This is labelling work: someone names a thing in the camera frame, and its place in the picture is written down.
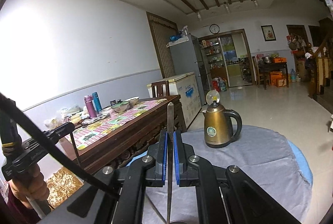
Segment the person's left hand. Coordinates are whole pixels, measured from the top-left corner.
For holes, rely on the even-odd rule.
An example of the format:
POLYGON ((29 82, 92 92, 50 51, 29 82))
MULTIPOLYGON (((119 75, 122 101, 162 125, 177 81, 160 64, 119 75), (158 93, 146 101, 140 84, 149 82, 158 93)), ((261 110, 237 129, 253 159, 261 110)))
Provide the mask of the person's left hand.
POLYGON ((33 209, 30 200, 45 201, 49 196, 49 189, 38 164, 30 168, 28 174, 31 176, 28 182, 23 182, 17 178, 9 181, 9 186, 15 198, 17 198, 26 208, 33 209))

